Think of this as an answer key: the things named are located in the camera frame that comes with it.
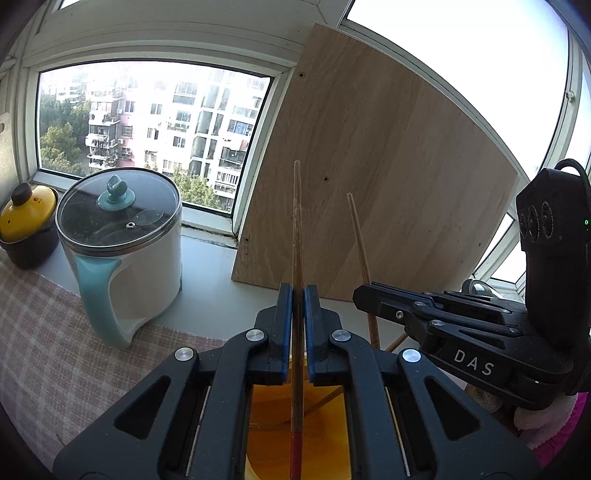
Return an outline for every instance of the yellow lid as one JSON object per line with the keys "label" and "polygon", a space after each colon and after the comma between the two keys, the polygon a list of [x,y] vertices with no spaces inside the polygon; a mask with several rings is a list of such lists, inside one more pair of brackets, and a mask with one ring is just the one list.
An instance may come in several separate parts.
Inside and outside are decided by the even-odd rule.
{"label": "yellow lid", "polygon": [[49,187],[21,183],[0,212],[0,238],[11,243],[37,233],[55,211],[56,203]]}

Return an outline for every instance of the pot handle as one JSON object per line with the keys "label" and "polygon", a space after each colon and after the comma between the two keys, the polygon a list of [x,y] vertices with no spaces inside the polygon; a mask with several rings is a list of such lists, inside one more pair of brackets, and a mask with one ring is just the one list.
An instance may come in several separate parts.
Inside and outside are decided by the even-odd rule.
{"label": "pot handle", "polygon": [[74,256],[78,270],[80,297],[86,316],[98,337],[114,348],[126,348],[126,340],[113,311],[109,297],[109,284],[115,270],[121,265],[119,258],[95,258]]}

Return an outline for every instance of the pink cloth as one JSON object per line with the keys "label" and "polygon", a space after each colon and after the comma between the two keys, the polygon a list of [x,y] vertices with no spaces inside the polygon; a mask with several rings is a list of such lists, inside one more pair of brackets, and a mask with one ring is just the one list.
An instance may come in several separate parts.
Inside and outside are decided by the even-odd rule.
{"label": "pink cloth", "polygon": [[560,429],[560,431],[550,440],[546,441],[538,448],[533,450],[542,468],[550,463],[552,458],[555,457],[555,455],[560,451],[560,449],[564,446],[566,441],[573,433],[574,428],[579,422],[579,418],[583,412],[586,401],[587,393],[579,393],[579,396],[577,397],[577,403],[574,404],[573,412],[570,414],[570,417],[564,427],[562,427],[562,429]]}

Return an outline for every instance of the metal bolt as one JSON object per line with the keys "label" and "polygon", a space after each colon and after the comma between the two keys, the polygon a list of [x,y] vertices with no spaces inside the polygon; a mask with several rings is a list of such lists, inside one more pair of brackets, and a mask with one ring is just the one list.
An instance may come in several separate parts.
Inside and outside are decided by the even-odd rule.
{"label": "metal bolt", "polygon": [[174,357],[179,362],[186,362],[187,360],[191,360],[193,358],[193,349],[189,348],[188,346],[181,347],[174,353]]}
{"label": "metal bolt", "polygon": [[246,338],[251,342],[258,342],[259,340],[263,340],[265,337],[265,332],[259,330],[258,328],[253,328],[252,330],[248,330],[246,333]]}
{"label": "metal bolt", "polygon": [[404,358],[407,362],[414,364],[421,359],[421,354],[414,348],[409,348],[402,352],[402,358]]}
{"label": "metal bolt", "polygon": [[351,339],[351,334],[347,330],[339,329],[333,332],[332,338],[335,342],[346,342]]}

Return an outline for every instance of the teal lid knob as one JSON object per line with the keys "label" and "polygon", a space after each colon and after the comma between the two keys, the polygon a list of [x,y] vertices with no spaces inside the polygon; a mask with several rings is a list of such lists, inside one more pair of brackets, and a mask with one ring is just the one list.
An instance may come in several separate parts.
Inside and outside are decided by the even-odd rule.
{"label": "teal lid knob", "polygon": [[127,182],[118,175],[113,175],[107,183],[106,191],[100,194],[98,204],[103,210],[114,212],[127,208],[134,200],[135,193],[127,188]]}

